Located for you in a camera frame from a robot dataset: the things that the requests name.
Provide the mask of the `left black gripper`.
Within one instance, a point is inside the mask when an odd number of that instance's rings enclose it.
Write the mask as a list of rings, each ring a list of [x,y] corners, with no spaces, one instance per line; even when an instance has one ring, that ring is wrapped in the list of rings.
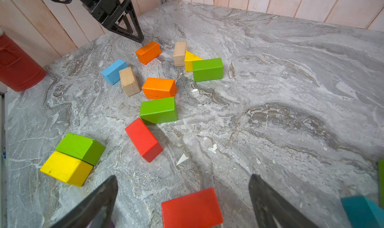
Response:
[[[138,17],[131,0],[80,0],[103,27],[137,43],[144,41]]]

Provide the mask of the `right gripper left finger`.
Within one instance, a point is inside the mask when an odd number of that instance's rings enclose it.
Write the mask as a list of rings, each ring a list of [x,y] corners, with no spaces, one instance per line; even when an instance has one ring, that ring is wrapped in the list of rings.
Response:
[[[53,227],[107,228],[112,221],[118,190],[117,177],[112,175]]]

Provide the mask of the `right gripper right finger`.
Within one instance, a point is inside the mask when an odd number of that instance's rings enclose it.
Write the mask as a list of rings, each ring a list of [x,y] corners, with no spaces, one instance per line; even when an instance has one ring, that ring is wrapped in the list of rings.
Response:
[[[261,176],[253,174],[249,193],[260,228],[316,228],[317,225],[275,191]]]

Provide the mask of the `long orange block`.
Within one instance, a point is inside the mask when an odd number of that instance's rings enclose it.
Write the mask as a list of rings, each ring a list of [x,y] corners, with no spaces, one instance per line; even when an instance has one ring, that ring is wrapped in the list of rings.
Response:
[[[151,41],[147,45],[136,51],[136,55],[140,63],[146,65],[154,58],[161,54],[160,45],[157,42]]]

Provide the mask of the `long natural wood block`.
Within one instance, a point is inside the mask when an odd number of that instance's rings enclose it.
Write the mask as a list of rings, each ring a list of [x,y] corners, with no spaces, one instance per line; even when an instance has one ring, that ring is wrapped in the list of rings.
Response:
[[[174,49],[174,65],[175,67],[182,67],[185,65],[185,55],[187,51],[187,41],[176,42]]]

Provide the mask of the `yellow triangle block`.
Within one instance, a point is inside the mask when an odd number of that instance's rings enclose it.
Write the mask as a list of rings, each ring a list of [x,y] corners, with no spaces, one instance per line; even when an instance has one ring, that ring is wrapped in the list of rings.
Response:
[[[185,53],[185,68],[186,72],[193,71],[193,62],[194,61],[202,61],[203,59],[194,55],[193,53],[186,51]]]

